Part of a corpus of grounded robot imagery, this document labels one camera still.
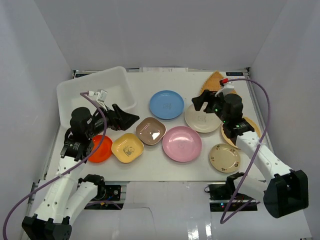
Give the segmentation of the woven bamboo fan tray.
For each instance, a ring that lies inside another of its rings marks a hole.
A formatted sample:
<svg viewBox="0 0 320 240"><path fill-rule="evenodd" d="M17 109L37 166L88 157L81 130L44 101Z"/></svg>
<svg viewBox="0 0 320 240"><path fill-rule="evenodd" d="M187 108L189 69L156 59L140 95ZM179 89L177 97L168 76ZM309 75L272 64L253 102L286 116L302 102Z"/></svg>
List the woven bamboo fan tray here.
<svg viewBox="0 0 320 240"><path fill-rule="evenodd" d="M220 80L224 78L225 77L219 71L213 72L204 82L199 93L202 94L204 90L217 92L221 89Z"/></svg>

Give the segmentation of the cream white round plate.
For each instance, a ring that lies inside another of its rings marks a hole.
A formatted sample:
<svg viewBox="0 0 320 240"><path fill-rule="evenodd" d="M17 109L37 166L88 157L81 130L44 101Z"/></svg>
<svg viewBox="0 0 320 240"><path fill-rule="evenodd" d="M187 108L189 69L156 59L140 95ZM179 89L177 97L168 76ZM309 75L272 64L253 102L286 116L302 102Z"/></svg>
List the cream white round plate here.
<svg viewBox="0 0 320 240"><path fill-rule="evenodd" d="M204 112L207 104L205 102L200 111L196 111L191 104L184 112L186 124L198 133L211 133L221 126L220 119L214 113Z"/></svg>

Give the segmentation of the blue round plate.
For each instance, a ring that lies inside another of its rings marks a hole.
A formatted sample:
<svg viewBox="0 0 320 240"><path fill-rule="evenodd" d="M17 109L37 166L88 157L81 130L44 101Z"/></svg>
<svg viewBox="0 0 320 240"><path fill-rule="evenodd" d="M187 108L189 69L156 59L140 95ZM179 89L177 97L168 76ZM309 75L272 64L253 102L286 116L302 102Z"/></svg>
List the blue round plate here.
<svg viewBox="0 0 320 240"><path fill-rule="evenodd" d="M185 103L180 94L172 90L155 93L149 101L151 113L162 120L171 120L184 111Z"/></svg>

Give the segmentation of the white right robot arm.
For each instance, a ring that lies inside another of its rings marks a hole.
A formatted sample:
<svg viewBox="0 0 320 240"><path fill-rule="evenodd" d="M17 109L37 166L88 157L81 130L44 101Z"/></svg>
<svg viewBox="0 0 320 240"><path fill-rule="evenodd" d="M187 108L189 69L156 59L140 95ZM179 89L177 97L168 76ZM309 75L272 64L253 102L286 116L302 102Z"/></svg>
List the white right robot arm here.
<svg viewBox="0 0 320 240"><path fill-rule="evenodd" d="M243 103L239 95L206 89L191 101L196 111L200 111L204 103L207 104L204 112L215 114L221 120L226 137L251 159L249 166L256 165L265 178L265 182L249 178L248 171L228 176L222 186L230 198L226 211L233 200L243 194L257 204L262 202L268 213L276 219L309 206L307 175L283 163L262 143L262 138L243 117Z"/></svg>

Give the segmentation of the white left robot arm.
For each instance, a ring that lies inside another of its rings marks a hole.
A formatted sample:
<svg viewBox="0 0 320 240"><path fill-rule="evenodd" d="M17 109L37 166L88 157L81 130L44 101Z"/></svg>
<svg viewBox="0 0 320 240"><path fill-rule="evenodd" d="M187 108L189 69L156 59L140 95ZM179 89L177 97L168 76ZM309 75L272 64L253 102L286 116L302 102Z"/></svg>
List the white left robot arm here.
<svg viewBox="0 0 320 240"><path fill-rule="evenodd" d="M79 175L89 155L96 150L93 138L114 131L129 129L139 116L125 112L117 104L112 109L98 107L94 113L78 107L71 113L70 127L64 136L60 152L57 180L48 182L48 191L34 212L22 221L22 228L31 240L68 240L74 220L93 199L105 196L104 177Z"/></svg>

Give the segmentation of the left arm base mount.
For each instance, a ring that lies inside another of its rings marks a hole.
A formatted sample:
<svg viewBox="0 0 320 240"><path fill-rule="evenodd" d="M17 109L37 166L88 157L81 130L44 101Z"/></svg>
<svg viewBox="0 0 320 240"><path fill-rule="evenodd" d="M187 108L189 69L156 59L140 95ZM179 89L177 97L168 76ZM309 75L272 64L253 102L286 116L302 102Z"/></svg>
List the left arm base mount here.
<svg viewBox="0 0 320 240"><path fill-rule="evenodd" d="M122 186L106 185L103 191L104 195L93 198L92 201L84 208L85 210L121 210L123 208Z"/></svg>

